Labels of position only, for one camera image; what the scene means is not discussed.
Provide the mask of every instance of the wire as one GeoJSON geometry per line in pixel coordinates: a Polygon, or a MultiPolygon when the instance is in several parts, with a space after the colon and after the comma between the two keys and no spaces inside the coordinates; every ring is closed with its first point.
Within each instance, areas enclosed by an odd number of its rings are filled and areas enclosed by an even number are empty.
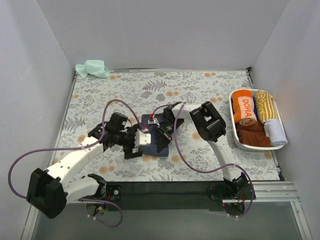
{"type": "MultiPolygon", "coordinates": [[[[104,110],[103,110],[103,114],[102,114],[102,123],[105,122],[105,117],[106,117],[106,112],[107,112],[107,108],[108,106],[112,103],[112,102],[120,102],[122,103],[123,105],[125,105],[130,111],[131,113],[133,114],[134,118],[136,119],[137,123],[139,124],[139,127],[140,129],[142,129],[142,125],[141,125],[141,122],[139,121],[138,119],[138,116],[136,115],[136,113],[133,111],[133,109],[127,104],[125,103],[124,101],[120,100],[120,99],[112,99],[110,101],[108,101],[108,103],[106,104],[104,110]]],[[[15,165],[21,160],[23,159],[24,157],[30,155],[30,154],[34,154],[34,153],[40,153],[40,152],[50,152],[50,151],[68,151],[68,150],[71,150],[71,151],[76,151],[76,150],[82,150],[83,148],[85,149],[88,149],[88,148],[91,148],[93,146],[95,146],[96,144],[98,144],[104,137],[105,135],[105,128],[103,127],[102,128],[102,133],[101,133],[101,137],[94,143],[92,144],[89,144],[89,145],[86,145],[86,146],[78,146],[78,147],[55,147],[55,148],[42,148],[42,149],[36,149],[36,150],[32,150],[32,151],[28,151],[26,152],[25,154],[22,154],[20,157],[18,157],[13,163],[12,165],[10,166],[9,168],[9,171],[8,171],[8,184],[9,184],[9,187],[11,189],[11,191],[17,195],[18,197],[20,198],[23,198],[23,199],[27,199],[26,196],[18,193],[14,186],[12,185],[12,180],[11,180],[11,175],[12,175],[12,171],[15,167],[15,165]]]]}
{"type": "Polygon", "coordinates": [[[254,185],[253,185],[253,183],[252,183],[252,181],[251,181],[250,176],[248,175],[248,173],[247,173],[247,171],[246,171],[245,169],[243,169],[243,168],[242,168],[241,166],[239,166],[238,164],[228,163],[228,164],[222,165],[222,166],[220,166],[220,167],[218,167],[218,168],[216,168],[216,169],[213,169],[213,170],[202,171],[202,170],[198,170],[198,169],[194,168],[193,166],[191,166],[191,165],[187,162],[187,160],[184,158],[184,156],[182,155],[182,153],[181,153],[181,151],[180,151],[180,148],[179,148],[179,145],[178,145],[178,142],[177,142],[177,120],[178,120],[179,115],[180,115],[180,113],[181,113],[181,111],[182,111],[183,108],[184,108],[184,104],[181,105],[181,107],[180,107],[180,109],[179,109],[179,111],[178,111],[178,113],[177,113],[177,115],[176,115],[176,117],[175,117],[174,124],[173,124],[174,143],[175,143],[176,149],[177,149],[177,151],[178,151],[178,153],[179,153],[182,161],[183,161],[190,169],[192,169],[193,171],[196,171],[197,173],[201,173],[201,174],[214,173],[214,172],[216,172],[216,171],[219,171],[219,170],[221,170],[221,169],[223,169],[223,168],[230,167],[230,166],[235,166],[235,167],[237,167],[238,169],[240,169],[240,170],[245,174],[245,176],[247,177],[249,183],[251,184],[252,194],[251,194],[251,200],[250,200],[249,206],[248,206],[248,208],[244,211],[244,213],[242,213],[242,214],[239,215],[239,216],[232,216],[232,217],[240,218],[240,217],[245,216],[245,215],[248,213],[248,211],[251,209],[252,203],[253,203],[253,201],[254,201],[254,195],[255,195],[254,185]]]}
{"type": "Polygon", "coordinates": [[[89,199],[89,198],[85,198],[85,197],[82,197],[82,198],[80,198],[79,200],[80,200],[80,201],[87,201],[87,202],[94,202],[94,203],[103,203],[103,204],[107,204],[107,205],[110,204],[110,205],[116,207],[116,208],[119,210],[119,213],[120,213],[120,220],[119,220],[119,222],[118,222],[117,224],[108,223],[108,222],[106,222],[106,221],[101,220],[101,219],[98,218],[98,217],[95,217],[95,216],[91,215],[91,214],[88,215],[90,218],[92,218],[92,219],[94,219],[94,220],[97,220],[97,221],[99,221],[100,223],[102,223],[102,224],[104,224],[104,225],[106,225],[106,226],[108,226],[108,227],[110,227],[110,228],[118,227],[118,226],[122,223],[122,220],[124,219],[124,214],[123,214],[121,208],[120,208],[117,204],[115,204],[115,203],[113,203],[113,202],[111,202],[111,201],[95,200],[95,199],[89,199]]]}
{"type": "Polygon", "coordinates": [[[154,115],[155,112],[156,112],[158,109],[160,109],[160,108],[169,107],[169,106],[171,106],[171,104],[166,104],[166,105],[158,106],[158,107],[152,112],[152,114],[154,115]]]}
{"type": "Polygon", "coordinates": [[[242,201],[242,204],[245,202],[246,200],[246,194],[243,195],[243,201],[242,201]]]}
{"type": "Polygon", "coordinates": [[[241,200],[241,196],[239,197],[239,200],[238,200],[238,201],[232,202],[231,204],[238,204],[238,203],[240,202],[240,200],[241,200]]]}
{"type": "Polygon", "coordinates": [[[107,191],[107,192],[105,193],[105,198],[106,198],[107,201],[109,201],[109,200],[111,199],[111,194],[110,194],[110,192],[107,191]]]}
{"type": "Polygon", "coordinates": [[[128,118],[128,121],[129,121],[129,123],[131,124],[131,127],[132,127],[132,122],[130,121],[130,119],[128,118]]]}
{"type": "Polygon", "coordinates": [[[98,214],[98,212],[99,212],[98,208],[100,207],[100,205],[98,205],[98,204],[94,204],[94,206],[95,206],[95,209],[94,209],[94,213],[92,214],[92,216],[95,216],[98,214]]]}

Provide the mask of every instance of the gray wall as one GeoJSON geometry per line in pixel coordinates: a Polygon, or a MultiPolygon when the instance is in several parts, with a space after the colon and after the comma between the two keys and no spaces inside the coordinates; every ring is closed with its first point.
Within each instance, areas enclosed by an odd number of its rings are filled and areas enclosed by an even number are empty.
{"type": "Polygon", "coordinates": [[[72,67],[244,69],[289,0],[37,0],[72,67]]]}
{"type": "Polygon", "coordinates": [[[273,94],[289,144],[276,152],[294,181],[313,239],[320,239],[320,2],[290,0],[253,67],[273,94]]]}
{"type": "MultiPolygon", "coordinates": [[[[0,1],[0,239],[20,239],[30,205],[11,193],[7,174],[23,153],[53,146],[73,70],[36,0],[0,1]]],[[[31,172],[51,153],[26,157],[13,184],[26,195],[31,172]]]]}

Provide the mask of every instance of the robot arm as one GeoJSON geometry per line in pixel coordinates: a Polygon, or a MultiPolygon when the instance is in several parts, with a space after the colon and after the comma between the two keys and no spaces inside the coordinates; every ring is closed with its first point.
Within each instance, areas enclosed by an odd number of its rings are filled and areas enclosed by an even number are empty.
{"type": "MultiPolygon", "coordinates": [[[[181,107],[182,103],[178,102],[167,107],[164,112],[175,118],[181,107]]],[[[202,105],[186,104],[178,118],[193,121],[199,135],[211,146],[221,166],[236,163],[227,141],[226,122],[211,102],[207,101],[202,105]]],[[[248,184],[246,176],[235,166],[224,167],[222,173],[224,182],[234,195],[248,184]]]]}
{"type": "MultiPolygon", "coordinates": [[[[163,115],[172,123],[180,108],[181,103],[177,102],[165,108],[163,115]]],[[[210,102],[202,105],[185,105],[178,117],[179,126],[184,119],[193,121],[199,135],[212,147],[221,166],[235,163],[226,138],[226,123],[210,102]]],[[[109,186],[101,176],[92,173],[80,180],[70,181],[92,159],[115,144],[123,147],[125,159],[142,156],[139,146],[150,144],[151,135],[142,132],[143,130],[140,131],[138,125],[124,128],[127,119],[120,113],[114,113],[104,126],[100,123],[89,132],[82,142],[83,149],[71,152],[45,170],[37,168],[30,177],[27,201],[52,219],[62,212],[66,204],[82,197],[90,196],[96,200],[105,198],[109,186]],[[102,140],[86,148],[101,138],[103,127],[105,135],[102,140]]],[[[172,140],[170,136],[173,133],[172,125],[159,125],[157,130],[165,138],[165,144],[172,140]]],[[[224,182],[231,189],[232,196],[239,195],[248,185],[246,176],[235,166],[227,166],[222,172],[224,182]]]]}
{"type": "Polygon", "coordinates": [[[115,144],[123,147],[125,159],[142,156],[139,146],[150,144],[151,135],[141,132],[137,124],[125,129],[127,120],[120,113],[112,114],[105,126],[100,123],[88,133],[81,144],[83,149],[69,153],[45,170],[37,168],[33,171],[26,200],[52,219],[61,213],[66,204],[82,197],[91,196],[98,200],[104,198],[107,182],[101,176],[92,173],[80,180],[70,181],[91,160],[115,144]],[[102,140],[86,148],[100,139],[103,127],[106,132],[102,140]]]}

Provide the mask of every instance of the yellow striped towel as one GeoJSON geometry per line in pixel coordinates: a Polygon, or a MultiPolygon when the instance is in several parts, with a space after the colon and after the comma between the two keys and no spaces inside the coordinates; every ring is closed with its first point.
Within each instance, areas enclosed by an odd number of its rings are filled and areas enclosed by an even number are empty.
{"type": "Polygon", "coordinates": [[[275,99],[266,91],[259,90],[255,94],[256,110],[261,123],[265,123],[268,119],[279,119],[275,99]]]}

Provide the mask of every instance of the orange towel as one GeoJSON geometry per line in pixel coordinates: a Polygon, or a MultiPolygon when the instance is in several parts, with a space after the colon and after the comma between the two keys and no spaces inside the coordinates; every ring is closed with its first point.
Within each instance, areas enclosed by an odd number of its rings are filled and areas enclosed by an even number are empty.
{"type": "Polygon", "coordinates": [[[246,131],[237,129],[236,133],[239,142],[254,147],[270,148],[270,138],[266,136],[264,131],[246,131]]]}
{"type": "Polygon", "coordinates": [[[246,130],[250,132],[264,132],[265,131],[265,126],[260,122],[256,121],[254,124],[250,126],[242,126],[239,123],[235,124],[235,128],[239,130],[246,130]]]}
{"type": "Polygon", "coordinates": [[[235,91],[232,94],[234,122],[243,126],[252,125],[257,122],[257,117],[254,113],[254,100],[250,90],[242,89],[235,91]]]}

